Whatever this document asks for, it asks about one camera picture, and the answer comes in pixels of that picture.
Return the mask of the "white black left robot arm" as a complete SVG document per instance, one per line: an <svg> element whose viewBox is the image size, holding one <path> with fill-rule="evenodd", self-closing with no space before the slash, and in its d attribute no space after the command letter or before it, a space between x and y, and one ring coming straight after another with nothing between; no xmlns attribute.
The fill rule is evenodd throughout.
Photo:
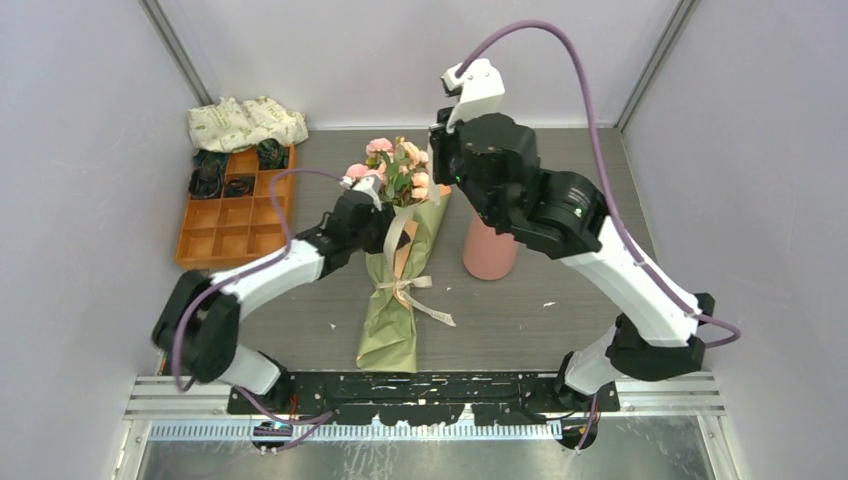
<svg viewBox="0 0 848 480"><path fill-rule="evenodd" d="M292 397L287 370L241 344L241 322L278 296L346 266L354 253L380 252L394 218L389 203L348 191L318 225L280 250L213 275L182 274L151 334L168 355L178 389L220 381L251 393L269 413L285 409Z"/></svg>

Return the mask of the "green paper flower bouquet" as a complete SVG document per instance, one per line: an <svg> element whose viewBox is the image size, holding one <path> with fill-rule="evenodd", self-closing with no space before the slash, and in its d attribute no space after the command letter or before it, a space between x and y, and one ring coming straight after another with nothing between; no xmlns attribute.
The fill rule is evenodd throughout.
<svg viewBox="0 0 848 480"><path fill-rule="evenodd" d="M366 308L356 365L363 371L414 373L417 320L422 314L448 327L451 314L424 305L415 290L433 286L424 273L451 198L451 188L432 178L429 153L403 137L375 138L366 159L348 168L344 180L380 179L379 198L394 215L382 250L366 256L374 285Z"/></svg>

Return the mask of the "pink cylindrical vase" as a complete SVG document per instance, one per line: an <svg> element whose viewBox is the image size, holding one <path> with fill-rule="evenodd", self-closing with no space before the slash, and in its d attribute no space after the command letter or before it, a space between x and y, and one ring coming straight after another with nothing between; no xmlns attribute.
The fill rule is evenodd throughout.
<svg viewBox="0 0 848 480"><path fill-rule="evenodd" d="M496 281L511 272L518 247L512 234L497 234L494 228L473 216L465 238L463 265L477 279Z"/></svg>

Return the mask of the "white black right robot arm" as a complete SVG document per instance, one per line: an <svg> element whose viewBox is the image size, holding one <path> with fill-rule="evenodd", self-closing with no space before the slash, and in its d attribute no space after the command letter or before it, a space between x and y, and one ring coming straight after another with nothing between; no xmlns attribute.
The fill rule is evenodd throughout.
<svg viewBox="0 0 848 480"><path fill-rule="evenodd" d="M429 129L437 182L457 186L484 225L574 269L621 310L600 339L563 358L558 403L577 411L624 376L661 381L700 370L697 317L714 298L675 288L683 303L670 299L672 282L659 287L649 276L654 263L618 233L607 197L578 173L541 167L533 129L502 113L451 124L452 112L438 110Z"/></svg>

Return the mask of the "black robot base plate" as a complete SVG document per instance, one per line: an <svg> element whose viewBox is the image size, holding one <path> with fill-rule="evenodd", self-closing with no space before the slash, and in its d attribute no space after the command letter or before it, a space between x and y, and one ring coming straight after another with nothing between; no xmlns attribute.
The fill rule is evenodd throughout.
<svg viewBox="0 0 848 480"><path fill-rule="evenodd" d="M306 418L327 411L338 425L452 425L469 413L475 426L540 424L551 417L579 420L590 408L556 388L555 372L292 372L277 415Z"/></svg>

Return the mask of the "beige printed ribbon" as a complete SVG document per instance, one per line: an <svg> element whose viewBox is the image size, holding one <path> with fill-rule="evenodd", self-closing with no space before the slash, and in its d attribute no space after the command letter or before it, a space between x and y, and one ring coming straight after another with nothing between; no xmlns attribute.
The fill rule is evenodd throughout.
<svg viewBox="0 0 848 480"><path fill-rule="evenodd" d="M427 264L433 242L437 237L445 214L447 200L426 201L409 207L394 207L392 221L384 243L384 258L390 272L387 281L376 285L377 290L389 290L392 296L410 311L419 311L433 320L449 327L456 323L450 313L430 308L412 296L415 288L426 289L433 287L429 275L423 275L423 269L407 274L406 266L414 257L416 237L423 232L423 250L426 254L424 264Z"/></svg>

